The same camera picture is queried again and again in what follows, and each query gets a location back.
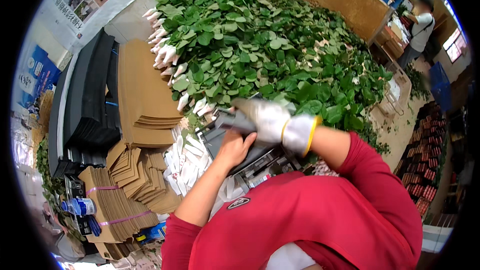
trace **red long-sleeve shirt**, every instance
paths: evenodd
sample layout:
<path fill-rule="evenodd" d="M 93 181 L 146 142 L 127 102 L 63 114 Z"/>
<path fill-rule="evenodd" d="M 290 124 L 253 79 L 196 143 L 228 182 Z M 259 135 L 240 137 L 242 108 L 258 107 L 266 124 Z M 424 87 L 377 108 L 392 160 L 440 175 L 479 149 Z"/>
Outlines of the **red long-sleeve shirt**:
<path fill-rule="evenodd" d="M 422 224 L 401 181 L 351 133 L 337 172 L 344 178 L 278 175 L 250 190 L 248 203 L 225 205 L 203 228 L 167 219 L 162 269 L 264 268 L 295 242 L 323 269 L 413 268 Z"/>

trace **pink packing strap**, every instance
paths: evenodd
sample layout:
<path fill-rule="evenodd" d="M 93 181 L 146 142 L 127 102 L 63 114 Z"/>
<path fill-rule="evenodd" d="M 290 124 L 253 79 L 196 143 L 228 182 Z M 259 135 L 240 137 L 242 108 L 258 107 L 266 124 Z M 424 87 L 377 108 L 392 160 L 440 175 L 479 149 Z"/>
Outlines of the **pink packing strap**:
<path fill-rule="evenodd" d="M 90 190 L 88 190 L 86 193 L 85 193 L 85 196 L 88 196 L 88 194 L 92 193 L 93 191 L 96 191 L 96 190 L 115 190 L 115 189 L 118 189 L 118 186 L 117 185 L 113 185 L 113 186 L 96 186 L 94 188 L 91 188 Z"/>
<path fill-rule="evenodd" d="M 114 224 L 114 223 L 118 223 L 118 222 L 123 222 L 123 221 L 127 221 L 127 220 L 130 220 L 130 219 L 133 219 L 133 218 L 137 218 L 137 217 L 147 215 L 149 213 L 152 213 L 152 211 L 148 210 L 148 211 L 145 211 L 145 212 L 143 212 L 141 214 L 138 214 L 138 215 L 135 215 L 135 216 L 130 216 L 130 217 L 127 217 L 127 218 L 112 220 L 112 221 L 107 221 L 107 222 L 101 222 L 101 223 L 99 223 L 99 225 L 104 226 L 104 225 Z"/>

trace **bare hand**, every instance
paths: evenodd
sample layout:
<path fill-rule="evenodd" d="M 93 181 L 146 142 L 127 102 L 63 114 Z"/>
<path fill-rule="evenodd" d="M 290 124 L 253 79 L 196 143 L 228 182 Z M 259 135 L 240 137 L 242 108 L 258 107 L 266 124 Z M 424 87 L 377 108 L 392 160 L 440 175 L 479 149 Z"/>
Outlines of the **bare hand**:
<path fill-rule="evenodd" d="M 228 130 L 223 138 L 222 146 L 216 155 L 214 162 L 226 166 L 230 171 L 233 167 L 239 165 L 247 156 L 248 149 L 257 138 L 256 133 L 251 133 L 243 141 L 242 135 Z"/>

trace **gloved hand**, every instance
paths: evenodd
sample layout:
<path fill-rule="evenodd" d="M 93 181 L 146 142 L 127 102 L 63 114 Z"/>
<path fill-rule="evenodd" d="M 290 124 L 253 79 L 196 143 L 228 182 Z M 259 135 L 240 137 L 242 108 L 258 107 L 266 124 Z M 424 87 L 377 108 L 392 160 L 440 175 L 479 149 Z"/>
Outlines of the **gloved hand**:
<path fill-rule="evenodd" d="M 257 126 L 257 140 L 282 143 L 283 146 L 305 156 L 312 142 L 313 132 L 321 117 L 310 115 L 291 116 L 278 103 L 262 99 L 232 100 L 231 105 L 243 112 Z"/>

